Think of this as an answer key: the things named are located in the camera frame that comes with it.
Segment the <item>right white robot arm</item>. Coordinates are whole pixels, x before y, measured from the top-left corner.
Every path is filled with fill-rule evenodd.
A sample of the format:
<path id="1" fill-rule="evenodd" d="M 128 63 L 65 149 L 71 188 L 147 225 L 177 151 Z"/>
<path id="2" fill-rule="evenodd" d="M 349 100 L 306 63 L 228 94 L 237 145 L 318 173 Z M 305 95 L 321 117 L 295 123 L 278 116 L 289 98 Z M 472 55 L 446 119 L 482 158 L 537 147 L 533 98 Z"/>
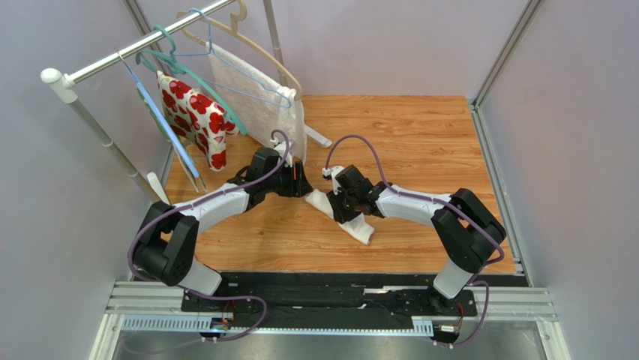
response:
<path id="1" fill-rule="evenodd" d="M 322 171 L 332 189 L 325 195 L 339 224 L 360 224 L 364 217 L 399 218 L 433 228 L 447 255 L 447 263 L 433 281 L 433 291 L 446 300 L 461 290 L 501 253 L 507 232 L 471 191 L 430 194 L 407 190 L 383 181 L 372 184 L 353 165 Z"/>

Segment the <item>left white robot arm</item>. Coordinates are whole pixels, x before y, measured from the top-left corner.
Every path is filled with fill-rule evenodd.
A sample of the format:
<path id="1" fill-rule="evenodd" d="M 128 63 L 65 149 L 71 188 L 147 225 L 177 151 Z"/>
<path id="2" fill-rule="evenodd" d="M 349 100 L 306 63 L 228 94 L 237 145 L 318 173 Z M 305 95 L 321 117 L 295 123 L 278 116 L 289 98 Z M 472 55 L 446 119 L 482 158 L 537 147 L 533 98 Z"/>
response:
<path id="1" fill-rule="evenodd" d="M 296 143 L 271 143 L 271 147 L 258 148 L 250 164 L 216 191 L 175 205 L 154 202 L 127 253 L 135 276 L 192 293 L 214 295 L 223 277 L 196 259 L 199 235 L 227 218 L 250 211 L 267 194 L 302 198 L 313 190 L 302 161 L 293 155 Z"/>

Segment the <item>white cloth napkin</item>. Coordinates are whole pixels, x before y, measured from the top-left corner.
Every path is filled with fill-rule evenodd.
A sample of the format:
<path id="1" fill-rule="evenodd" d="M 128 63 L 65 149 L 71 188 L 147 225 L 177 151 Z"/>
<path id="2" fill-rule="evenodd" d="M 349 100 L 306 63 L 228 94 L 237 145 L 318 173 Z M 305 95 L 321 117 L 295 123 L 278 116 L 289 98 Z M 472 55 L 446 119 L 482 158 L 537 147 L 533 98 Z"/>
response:
<path id="1" fill-rule="evenodd" d="M 322 212 L 324 215 L 333 220 L 345 233 L 349 234 L 352 238 L 362 243 L 363 245 L 369 245 L 371 242 L 371 236 L 374 234 L 375 229 L 367 223 L 363 214 L 358 215 L 355 219 L 347 221 L 346 223 L 339 223 L 334 219 L 334 211 L 330 205 L 329 199 L 326 193 L 320 190 L 313 190 L 304 197 L 304 200 L 313 206 L 316 210 Z"/>

